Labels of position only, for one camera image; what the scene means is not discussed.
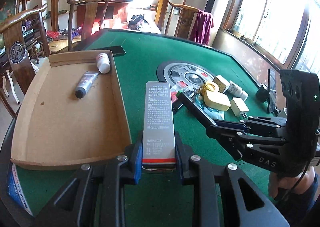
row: white bottle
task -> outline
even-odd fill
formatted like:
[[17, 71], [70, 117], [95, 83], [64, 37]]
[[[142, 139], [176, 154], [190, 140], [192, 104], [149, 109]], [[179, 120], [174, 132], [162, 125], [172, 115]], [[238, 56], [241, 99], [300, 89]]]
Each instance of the white bottle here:
[[248, 98], [248, 94], [242, 90], [242, 88], [235, 84], [233, 81], [230, 81], [230, 86], [227, 90], [227, 92], [231, 93], [233, 96], [237, 98], [241, 98], [243, 101], [246, 101]]
[[110, 60], [106, 53], [99, 53], [96, 60], [99, 72], [108, 73], [110, 71]]

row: power adapter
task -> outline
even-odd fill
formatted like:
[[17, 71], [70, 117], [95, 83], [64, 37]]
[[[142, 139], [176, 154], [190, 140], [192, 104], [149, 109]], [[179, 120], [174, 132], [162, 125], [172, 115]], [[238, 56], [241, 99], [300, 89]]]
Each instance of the power adapter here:
[[248, 118], [247, 112], [249, 112], [249, 109], [244, 103], [243, 99], [236, 97], [232, 98], [232, 100], [230, 101], [230, 107], [236, 117], [242, 117], [244, 119]]

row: black tube cap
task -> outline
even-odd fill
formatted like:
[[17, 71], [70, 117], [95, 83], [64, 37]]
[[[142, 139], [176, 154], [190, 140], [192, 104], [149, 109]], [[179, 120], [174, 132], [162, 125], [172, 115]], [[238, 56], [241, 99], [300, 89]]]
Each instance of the black tube cap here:
[[84, 88], [79, 87], [78, 89], [76, 89], [76, 97], [78, 99], [81, 99], [84, 97], [84, 95], [86, 94]]

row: smartphone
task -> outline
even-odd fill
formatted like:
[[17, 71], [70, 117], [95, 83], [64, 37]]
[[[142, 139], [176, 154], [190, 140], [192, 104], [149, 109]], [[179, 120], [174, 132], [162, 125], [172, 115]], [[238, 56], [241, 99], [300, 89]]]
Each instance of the smartphone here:
[[268, 113], [276, 110], [276, 72], [268, 69], [269, 96], [268, 96]]
[[97, 48], [95, 50], [111, 50], [113, 56], [120, 56], [125, 54], [125, 50], [122, 48], [121, 45], [102, 47], [102, 48]]

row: red stripe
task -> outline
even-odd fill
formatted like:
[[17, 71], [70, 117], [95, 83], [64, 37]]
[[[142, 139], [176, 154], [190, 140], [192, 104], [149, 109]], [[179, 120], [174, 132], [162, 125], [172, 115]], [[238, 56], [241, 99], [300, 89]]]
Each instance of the red stripe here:
[[165, 162], [175, 162], [175, 158], [142, 158], [142, 163], [165, 163]]

